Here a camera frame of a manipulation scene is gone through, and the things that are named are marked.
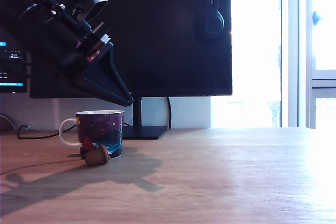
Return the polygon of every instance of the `wooden desk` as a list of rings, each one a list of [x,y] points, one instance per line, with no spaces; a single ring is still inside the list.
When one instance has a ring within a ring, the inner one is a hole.
[[[336,223],[336,139],[309,129],[171,130],[99,167],[1,137],[1,223]]]

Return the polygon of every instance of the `monitor base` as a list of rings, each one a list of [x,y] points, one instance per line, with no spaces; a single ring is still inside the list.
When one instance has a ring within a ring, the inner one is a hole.
[[[157,140],[167,130],[167,126],[142,126],[135,128],[124,126],[122,130],[123,140]]]

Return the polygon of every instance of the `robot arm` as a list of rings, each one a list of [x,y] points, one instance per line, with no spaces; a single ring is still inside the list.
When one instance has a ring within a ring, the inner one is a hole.
[[[133,99],[113,65],[109,28],[87,23],[108,0],[73,1],[66,10],[57,0],[0,0],[0,26],[83,94],[130,106]]]

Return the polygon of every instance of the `mug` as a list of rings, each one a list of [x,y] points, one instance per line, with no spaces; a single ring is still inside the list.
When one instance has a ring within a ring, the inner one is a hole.
[[[77,125],[78,143],[68,142],[63,134],[67,122]],[[69,146],[81,146],[80,155],[84,159],[85,154],[99,148],[106,147],[110,158],[121,155],[122,126],[124,112],[121,110],[95,110],[76,113],[76,118],[64,120],[59,127],[59,138]]]

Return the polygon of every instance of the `black headphones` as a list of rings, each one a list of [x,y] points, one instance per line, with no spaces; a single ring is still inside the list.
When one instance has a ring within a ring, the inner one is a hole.
[[[203,40],[212,40],[221,35],[224,29],[224,18],[218,10],[219,0],[208,0],[206,9],[197,21],[199,35]]]

